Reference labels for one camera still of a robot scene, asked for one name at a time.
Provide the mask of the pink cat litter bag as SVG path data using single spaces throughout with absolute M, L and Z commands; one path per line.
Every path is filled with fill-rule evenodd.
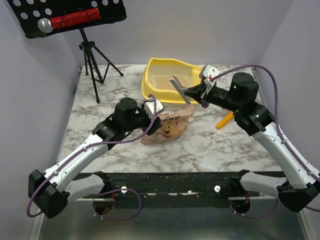
M 195 107 L 189 105 L 173 113 L 159 115 L 162 126 L 152 135 L 145 135 L 141 138 L 144 145 L 154 145 L 173 141 L 179 138 L 187 129 L 190 117 L 195 113 Z

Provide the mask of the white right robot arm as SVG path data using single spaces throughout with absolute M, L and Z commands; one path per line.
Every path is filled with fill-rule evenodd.
M 284 177 L 271 177 L 242 170 L 233 177 L 230 191 L 236 196 L 245 192 L 271 196 L 298 213 L 320 193 L 320 172 L 304 157 L 297 160 L 290 152 L 294 146 L 277 131 L 275 117 L 256 101 L 258 90 L 259 84 L 250 74 L 238 72 L 232 77 L 229 90 L 205 79 L 188 88 L 184 95 L 204 108 L 213 104 L 233 112 L 237 125 L 267 150 L 284 173 Z

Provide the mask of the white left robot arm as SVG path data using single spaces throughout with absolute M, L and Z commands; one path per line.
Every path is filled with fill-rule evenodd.
M 103 172 L 76 180 L 76 176 L 91 162 L 107 153 L 115 145 L 131 143 L 161 127 L 157 116 L 164 110 L 162 103 L 149 95 L 141 106 L 136 100 L 125 97 L 115 106 L 113 113 L 98 123 L 84 142 L 62 161 L 41 172 L 34 170 L 28 176 L 26 214 L 35 204 L 47 218 L 60 214 L 68 203 L 87 196 L 107 197 L 111 191 L 110 178 Z

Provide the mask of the orange plastic scoop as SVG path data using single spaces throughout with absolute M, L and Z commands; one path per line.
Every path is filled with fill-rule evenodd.
M 216 124 L 217 129 L 223 128 L 226 124 L 228 124 L 234 118 L 234 113 L 230 111 L 220 122 Z

